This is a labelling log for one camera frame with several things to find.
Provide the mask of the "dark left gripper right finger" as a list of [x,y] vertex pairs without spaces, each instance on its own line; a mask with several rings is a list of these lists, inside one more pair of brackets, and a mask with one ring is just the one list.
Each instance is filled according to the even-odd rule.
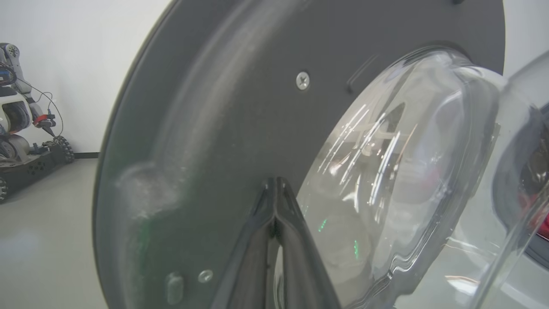
[[284,308],[341,308],[290,183],[282,177],[274,183],[274,227],[282,249]]

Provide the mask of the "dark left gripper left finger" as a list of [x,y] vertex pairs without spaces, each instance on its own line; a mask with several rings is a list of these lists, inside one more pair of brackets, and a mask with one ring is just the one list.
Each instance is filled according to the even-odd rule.
[[228,260],[211,309],[266,309],[272,272],[269,246],[275,234],[276,180],[259,191]]

